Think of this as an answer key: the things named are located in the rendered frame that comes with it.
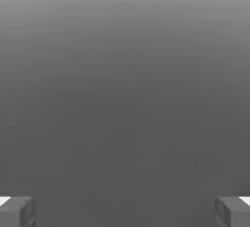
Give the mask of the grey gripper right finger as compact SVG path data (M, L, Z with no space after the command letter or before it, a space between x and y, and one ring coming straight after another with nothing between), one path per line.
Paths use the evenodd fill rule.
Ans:
M217 227L250 227L250 196L215 197Z

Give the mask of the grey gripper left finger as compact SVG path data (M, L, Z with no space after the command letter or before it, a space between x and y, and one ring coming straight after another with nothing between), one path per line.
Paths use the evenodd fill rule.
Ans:
M0 196L0 227L37 227L36 198Z

